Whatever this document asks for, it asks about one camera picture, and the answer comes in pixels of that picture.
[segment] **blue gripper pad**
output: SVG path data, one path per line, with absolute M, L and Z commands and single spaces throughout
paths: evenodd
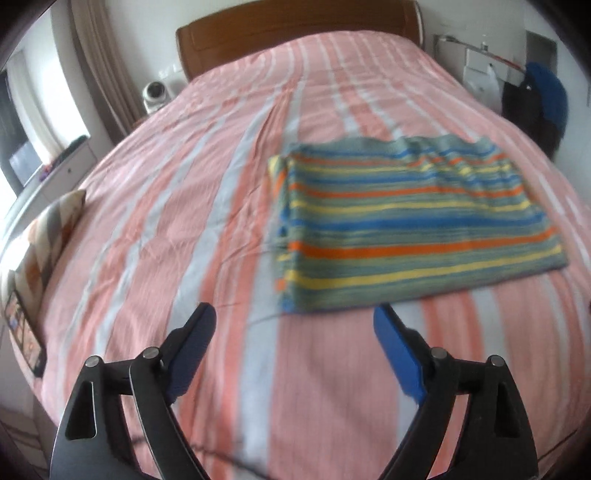
M 405 343 L 404 337 L 381 307 L 374 311 L 374 331 L 402 391 L 420 406 L 427 394 L 423 383 L 423 369 Z
M 186 325 L 179 330 L 191 328 L 187 339 L 168 366 L 170 383 L 166 390 L 166 397 L 170 403 L 185 395 L 201 360 L 205 356 L 209 342 L 216 330 L 216 311 L 208 305 L 199 318 L 189 318 Z

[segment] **wooden headboard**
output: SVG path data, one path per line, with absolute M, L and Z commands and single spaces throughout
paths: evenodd
M 200 18 L 177 30 L 187 78 L 251 53 L 314 33 L 374 30 L 423 43 L 413 0 L 259 0 Z

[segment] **metal screw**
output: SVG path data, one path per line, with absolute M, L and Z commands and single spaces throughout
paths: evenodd
M 93 355 L 90 356 L 86 359 L 86 362 L 84 362 L 84 364 L 88 367 L 88 368 L 92 368 L 92 367 L 96 367 L 100 362 L 100 357 L 97 355 Z
M 431 348 L 431 356 L 433 358 L 437 358 L 438 360 L 443 360 L 445 357 L 447 357 L 447 351 L 440 346 L 436 346 Z
M 143 351 L 142 356 L 147 360 L 152 360 L 160 354 L 160 349 L 156 346 L 149 346 Z
M 495 367 L 504 367 L 505 366 L 505 360 L 503 359 L 503 357 L 498 356 L 498 355 L 491 356 L 491 363 Z

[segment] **blue cloth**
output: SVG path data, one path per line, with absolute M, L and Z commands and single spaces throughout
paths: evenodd
M 541 63 L 530 62 L 525 68 L 542 96 L 544 118 L 556 125 L 563 136 L 569 120 L 569 99 L 562 82 Z

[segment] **beige curtain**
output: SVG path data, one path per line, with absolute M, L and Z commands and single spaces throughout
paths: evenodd
M 144 115 L 116 44 L 104 0 L 72 0 L 76 33 L 90 70 L 124 135 Z

